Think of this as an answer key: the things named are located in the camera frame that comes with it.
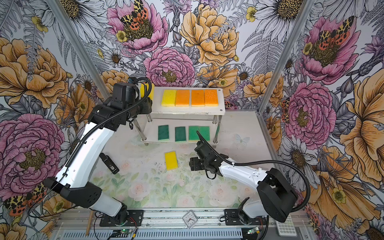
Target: lower shelf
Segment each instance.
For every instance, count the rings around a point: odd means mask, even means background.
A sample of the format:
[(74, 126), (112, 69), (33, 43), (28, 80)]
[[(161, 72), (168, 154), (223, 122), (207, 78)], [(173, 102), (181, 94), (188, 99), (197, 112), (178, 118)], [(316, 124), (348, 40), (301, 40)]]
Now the lower shelf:
[[(158, 129), (161, 125), (169, 126), (169, 140), (159, 141), (158, 140)], [(212, 120), (185, 120), (185, 119), (162, 119), (154, 118), (152, 122), (147, 122), (144, 128), (144, 135), (147, 139), (143, 142), (171, 142), (171, 143), (192, 143), (196, 142), (188, 141), (188, 127), (189, 126), (209, 126), (210, 144), (213, 144), (213, 139), (216, 134), (217, 124), (213, 124)], [(187, 142), (175, 142), (175, 127), (185, 127)]]

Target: clock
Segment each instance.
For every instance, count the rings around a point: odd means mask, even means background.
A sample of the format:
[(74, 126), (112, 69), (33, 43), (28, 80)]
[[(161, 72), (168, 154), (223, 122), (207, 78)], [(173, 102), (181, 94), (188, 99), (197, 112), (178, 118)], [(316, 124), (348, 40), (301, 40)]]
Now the clock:
[(187, 214), (185, 214), (183, 216), (183, 221), (184, 221), (185, 225), (187, 226), (187, 228), (192, 228), (197, 223), (197, 217), (193, 213), (193, 211), (189, 211), (189, 212), (187, 212)]

